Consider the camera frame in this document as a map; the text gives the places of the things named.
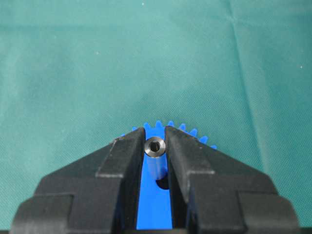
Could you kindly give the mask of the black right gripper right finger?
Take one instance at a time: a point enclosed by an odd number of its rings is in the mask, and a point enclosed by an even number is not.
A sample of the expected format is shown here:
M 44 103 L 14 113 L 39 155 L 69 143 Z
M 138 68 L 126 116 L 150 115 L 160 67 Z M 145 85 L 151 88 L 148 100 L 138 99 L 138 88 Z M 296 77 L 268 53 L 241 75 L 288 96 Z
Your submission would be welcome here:
M 271 178 L 195 137 L 165 128 L 175 228 L 190 234 L 298 234 L 292 204 Z

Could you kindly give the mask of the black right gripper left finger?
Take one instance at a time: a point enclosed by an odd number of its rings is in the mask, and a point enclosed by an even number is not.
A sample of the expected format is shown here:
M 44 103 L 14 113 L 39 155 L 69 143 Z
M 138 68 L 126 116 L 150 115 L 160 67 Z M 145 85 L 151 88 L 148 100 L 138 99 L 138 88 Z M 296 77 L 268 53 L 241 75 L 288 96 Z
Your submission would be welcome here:
M 145 130 L 44 176 L 20 204 L 12 234 L 118 234 L 137 226 Z

